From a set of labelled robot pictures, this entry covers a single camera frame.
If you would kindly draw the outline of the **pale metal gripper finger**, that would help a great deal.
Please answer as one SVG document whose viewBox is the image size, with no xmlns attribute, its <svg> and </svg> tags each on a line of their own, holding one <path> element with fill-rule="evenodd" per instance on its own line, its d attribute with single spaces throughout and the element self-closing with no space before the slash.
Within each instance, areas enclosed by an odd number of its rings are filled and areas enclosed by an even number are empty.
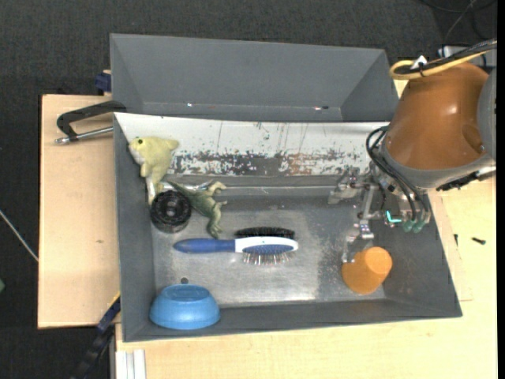
<svg viewBox="0 0 505 379">
<path fill-rule="evenodd" d="M 360 220 L 354 224 L 353 228 L 353 231 L 346 236 L 342 248 L 341 261 L 343 263 L 354 262 L 355 256 L 370 247 L 374 239 L 374 234 L 367 220 Z"/>
<path fill-rule="evenodd" d="M 355 187 L 357 178 L 355 176 L 343 175 L 336 183 L 336 187 L 330 192 L 327 202 L 336 205 L 341 201 L 353 199 L 358 194 Z"/>
</svg>

